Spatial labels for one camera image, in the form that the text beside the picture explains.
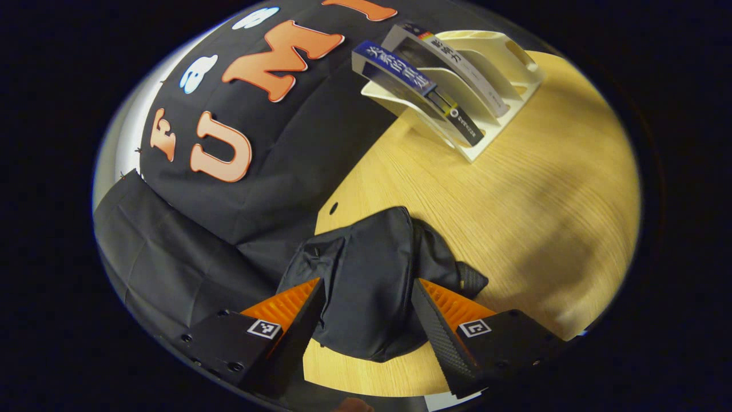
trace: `white book holder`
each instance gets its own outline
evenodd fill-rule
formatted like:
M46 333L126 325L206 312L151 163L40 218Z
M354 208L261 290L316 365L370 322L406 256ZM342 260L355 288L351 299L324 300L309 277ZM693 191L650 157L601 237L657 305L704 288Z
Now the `white book holder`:
M509 106L506 114L494 117L476 92L451 70L418 67L455 99L473 119L484 134L478 144L470 147L460 143L461 139L453 136L450 128L444 127L413 103L397 98L373 81L369 81L361 89L361 94L374 99L397 117L404 119L421 134L434 135L454 147L472 163L529 101L546 74L519 45L503 33L460 30L442 32L436 36L470 61Z

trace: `light wood surface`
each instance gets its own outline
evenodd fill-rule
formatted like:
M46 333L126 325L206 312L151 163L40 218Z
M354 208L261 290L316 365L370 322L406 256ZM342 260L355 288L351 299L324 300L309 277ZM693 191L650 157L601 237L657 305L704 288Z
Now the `light wood surface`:
M565 60L529 55L547 79L473 164L398 119L323 206L315 232L406 206L489 278L478 303L521 309L568 340L620 287L638 235L640 183L623 127L598 91ZM379 364L311 340L304 372L358 394L449 391L429 343Z

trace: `letter m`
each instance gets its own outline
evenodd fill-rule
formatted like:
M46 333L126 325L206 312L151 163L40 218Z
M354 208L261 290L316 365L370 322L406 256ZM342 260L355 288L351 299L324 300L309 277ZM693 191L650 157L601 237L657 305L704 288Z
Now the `letter m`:
M234 60L221 80L243 80L269 93L269 101L281 101L295 85L295 76L275 76L269 72L304 72L307 63L295 48L307 52L311 60L326 56L346 39L341 34L325 34L298 26L294 21L282 22L264 35L272 51L250 54Z

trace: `orange gripper pad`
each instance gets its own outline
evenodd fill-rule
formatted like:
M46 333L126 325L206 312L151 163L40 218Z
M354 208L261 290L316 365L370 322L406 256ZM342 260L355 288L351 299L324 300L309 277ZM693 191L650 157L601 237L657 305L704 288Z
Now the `orange gripper pad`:
M440 309L442 317L445 318L450 330L455 333L461 323L493 316L496 313L489 308L477 304L470 299L455 293L438 284L419 280L425 287L436 306Z
M283 332L292 326L292 322L302 309L302 305L310 296L320 278L287 289L258 304L243 310L245 316L266 320L282 326Z

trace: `orange letter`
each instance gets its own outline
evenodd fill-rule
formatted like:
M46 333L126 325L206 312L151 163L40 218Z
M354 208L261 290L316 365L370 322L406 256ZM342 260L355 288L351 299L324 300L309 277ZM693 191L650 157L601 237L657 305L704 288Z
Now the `orange letter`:
M171 131L171 124L163 119L164 114L165 109L163 108L159 108L155 112L155 120L152 121L152 134L150 135L150 147L157 147L162 150L168 156L168 161L171 162L176 152L176 134L171 133L170 136L166 134Z
M217 159L203 151L200 144L193 145L190 152L190 168L194 172L203 172L224 182L236 182L247 174L249 163L252 163L252 146L249 139L227 125L211 118L211 112L205 111L198 120L195 129L200 138L213 136L229 143L234 149L234 158L229 162Z
M325 6L328 4L346 6L349 9L364 13L366 18L371 21L382 21L397 15L397 10L382 7L366 0L325 0L321 4Z
M264 35L264 39L272 51L239 57L229 65L221 80L228 83L239 79L251 83L268 92L269 101L276 103L295 85L295 77L277 77L268 72L304 72L307 63L295 51L295 47L306 51L308 59L316 60L330 53L346 38L340 34L306 29L288 20L273 27Z

